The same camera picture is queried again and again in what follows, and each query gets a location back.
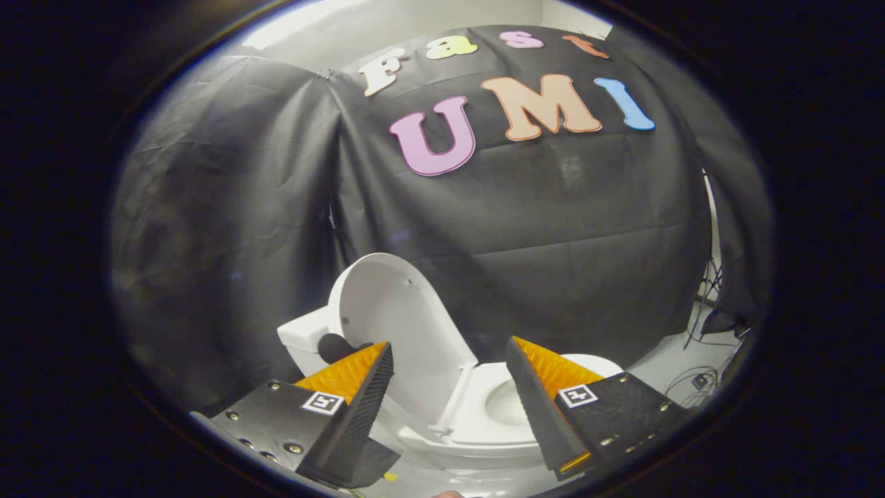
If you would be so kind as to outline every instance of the toilet lid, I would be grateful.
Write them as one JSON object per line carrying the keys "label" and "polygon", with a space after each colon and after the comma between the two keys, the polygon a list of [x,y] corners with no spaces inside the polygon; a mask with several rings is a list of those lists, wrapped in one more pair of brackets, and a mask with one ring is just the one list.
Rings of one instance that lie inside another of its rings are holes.
{"label": "toilet lid", "polygon": [[476,356],[428,280],[393,254],[360,258],[338,277],[329,296],[333,333],[352,346],[389,341],[394,376],[386,403],[408,414],[402,422],[425,432],[439,422],[461,370]]}

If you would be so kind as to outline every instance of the toilet bowl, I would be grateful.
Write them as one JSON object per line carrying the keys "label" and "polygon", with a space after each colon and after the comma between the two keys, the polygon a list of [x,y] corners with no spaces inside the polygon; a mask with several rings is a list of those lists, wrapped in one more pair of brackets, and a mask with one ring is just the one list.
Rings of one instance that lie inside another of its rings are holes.
{"label": "toilet bowl", "polygon": [[[370,437],[437,469],[495,469],[541,462],[503,362],[478,364],[433,287],[408,261],[369,254],[335,281],[326,306],[277,330],[306,376],[328,364],[326,334],[351,346],[389,341],[394,376]],[[564,357],[603,377],[622,369],[588,354]]]}

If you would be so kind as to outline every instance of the foam letter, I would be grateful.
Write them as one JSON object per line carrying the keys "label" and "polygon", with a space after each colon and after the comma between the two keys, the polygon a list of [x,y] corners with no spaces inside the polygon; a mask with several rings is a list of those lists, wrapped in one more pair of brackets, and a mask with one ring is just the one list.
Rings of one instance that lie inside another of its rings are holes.
{"label": "foam letter", "polygon": [[388,73],[399,71],[399,58],[403,55],[405,55],[404,49],[394,49],[359,68],[359,72],[366,77],[364,92],[366,97],[378,93],[396,81],[396,75]]}
{"label": "foam letter", "polygon": [[562,39],[568,40],[569,42],[572,42],[575,45],[578,45],[578,48],[587,52],[588,54],[593,54],[593,55],[595,55],[597,57],[601,57],[601,58],[608,58],[607,54],[604,54],[601,51],[598,51],[597,49],[593,48],[593,43],[590,43],[587,40],[582,40],[581,38],[578,38],[575,35],[566,35],[566,36],[563,36]]}
{"label": "foam letter", "polygon": [[427,146],[427,139],[421,129],[424,113],[412,113],[390,125],[390,133],[399,138],[399,146],[409,168],[419,175],[434,176],[447,173],[460,167],[473,156],[476,139],[470,122],[464,114],[467,97],[458,96],[443,100],[434,105],[434,111],[445,116],[455,143],[448,152],[434,154]]}
{"label": "foam letter", "polygon": [[544,46],[544,42],[525,31],[504,31],[499,37],[514,49],[540,49]]}
{"label": "foam letter", "polygon": [[527,113],[553,133],[559,132],[560,110],[566,115],[564,126],[574,133],[597,131],[603,127],[574,91],[572,78],[564,74],[545,74],[541,78],[540,95],[513,78],[494,78],[480,86],[495,92],[510,121],[507,138],[513,141],[541,135],[541,128],[528,120]]}
{"label": "foam letter", "polygon": [[474,53],[479,48],[461,35],[444,36],[428,43],[427,47],[430,49],[427,51],[427,58],[434,59]]}
{"label": "foam letter", "polygon": [[608,90],[609,95],[624,112],[624,123],[632,129],[654,129],[655,122],[650,120],[639,108],[639,105],[627,93],[624,83],[618,80],[607,80],[605,78],[596,78],[594,82]]}

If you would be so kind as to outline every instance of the black cloth backdrop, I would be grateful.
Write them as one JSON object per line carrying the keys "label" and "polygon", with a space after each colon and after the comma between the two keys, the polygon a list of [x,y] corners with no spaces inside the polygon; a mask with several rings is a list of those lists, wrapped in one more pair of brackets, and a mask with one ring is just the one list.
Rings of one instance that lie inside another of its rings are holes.
{"label": "black cloth backdrop", "polygon": [[[498,39],[513,30],[545,46]],[[479,49],[426,58],[445,35]],[[270,377],[296,380],[277,326],[323,306],[336,276],[373,252],[427,276],[480,362],[502,361],[518,335],[626,368],[684,331],[711,240],[697,120],[727,117],[712,99],[683,102],[615,43],[592,40],[603,59],[563,35],[573,34],[473,27],[399,43],[397,81],[369,98],[358,69],[385,51],[329,77],[239,56],[182,77],[145,120],[112,212],[112,284],[134,358],[187,410],[222,409]],[[634,41],[625,45],[638,50]],[[480,83],[511,76],[539,91],[555,73],[603,128],[508,140]],[[624,82],[655,129],[627,127],[600,77]],[[444,152],[451,133],[433,106],[457,95],[475,153],[449,173],[414,174],[390,125],[423,112],[431,150]],[[717,163],[724,182],[732,162],[753,164],[742,151]]]}

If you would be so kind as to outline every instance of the white wall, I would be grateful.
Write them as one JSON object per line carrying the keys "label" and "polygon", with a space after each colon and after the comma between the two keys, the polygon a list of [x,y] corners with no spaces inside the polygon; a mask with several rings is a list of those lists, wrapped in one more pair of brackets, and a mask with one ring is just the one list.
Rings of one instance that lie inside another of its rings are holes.
{"label": "white wall", "polygon": [[541,1],[541,26],[583,33],[604,40],[612,24],[559,0]]}
{"label": "white wall", "polygon": [[310,71],[336,69],[416,36],[460,27],[542,22],[542,0],[322,0],[284,12],[250,41],[262,55]]}

